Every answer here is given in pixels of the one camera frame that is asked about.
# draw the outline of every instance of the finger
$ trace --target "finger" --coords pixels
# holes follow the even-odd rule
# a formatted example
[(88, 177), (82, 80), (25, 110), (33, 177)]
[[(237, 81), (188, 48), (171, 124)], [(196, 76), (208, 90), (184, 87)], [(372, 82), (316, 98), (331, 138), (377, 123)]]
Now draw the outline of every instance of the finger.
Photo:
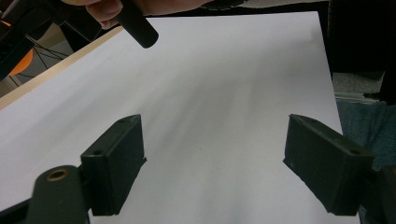
[(122, 3), (120, 0), (105, 0), (86, 8), (97, 21), (109, 21), (122, 11)]
[(68, 5), (87, 6), (87, 5), (91, 5), (94, 3), (98, 3), (102, 0), (62, 0), (62, 1)]
[(116, 19), (111, 19), (109, 21), (99, 21), (99, 23), (101, 23), (102, 29), (104, 30), (110, 29), (111, 27), (118, 24)]

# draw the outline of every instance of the black cylindrical handle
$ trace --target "black cylindrical handle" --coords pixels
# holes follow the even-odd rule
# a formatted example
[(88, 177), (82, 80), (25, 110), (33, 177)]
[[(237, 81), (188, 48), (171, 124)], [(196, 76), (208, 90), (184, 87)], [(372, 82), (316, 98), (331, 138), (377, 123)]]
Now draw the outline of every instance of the black cylindrical handle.
[(153, 46), (158, 33), (132, 0), (121, 0), (123, 9), (116, 16), (119, 24), (145, 49)]

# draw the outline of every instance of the white paper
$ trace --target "white paper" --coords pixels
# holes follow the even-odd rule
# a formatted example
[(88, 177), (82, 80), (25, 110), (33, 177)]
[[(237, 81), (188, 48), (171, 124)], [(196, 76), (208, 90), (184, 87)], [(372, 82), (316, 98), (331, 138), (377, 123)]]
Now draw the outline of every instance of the white paper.
[(117, 217), (92, 223), (358, 223), (335, 217), (283, 164), (289, 114), (340, 122), (314, 12), (151, 19), (0, 111), (0, 210), (141, 114), (148, 162)]

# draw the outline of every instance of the white sheet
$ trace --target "white sheet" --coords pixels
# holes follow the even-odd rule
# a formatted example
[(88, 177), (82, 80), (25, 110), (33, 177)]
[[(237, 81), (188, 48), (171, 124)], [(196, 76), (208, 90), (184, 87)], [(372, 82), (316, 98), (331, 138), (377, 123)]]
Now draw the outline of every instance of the white sheet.
[(117, 217), (92, 223), (358, 223), (328, 215), (282, 163), (290, 113), (340, 123), (314, 12), (150, 20), (0, 111), (0, 210), (114, 121), (141, 114), (148, 162)]

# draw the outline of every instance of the hand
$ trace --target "hand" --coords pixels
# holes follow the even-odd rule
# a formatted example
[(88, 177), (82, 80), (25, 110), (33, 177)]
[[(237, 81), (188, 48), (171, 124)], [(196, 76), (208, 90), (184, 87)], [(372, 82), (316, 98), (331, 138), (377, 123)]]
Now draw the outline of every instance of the hand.
[[(66, 4), (86, 6), (87, 11), (101, 23), (103, 29), (117, 24), (115, 17), (122, 10), (120, 0), (62, 0)], [(195, 9), (212, 0), (126, 0), (134, 1), (143, 15), (163, 15)]]

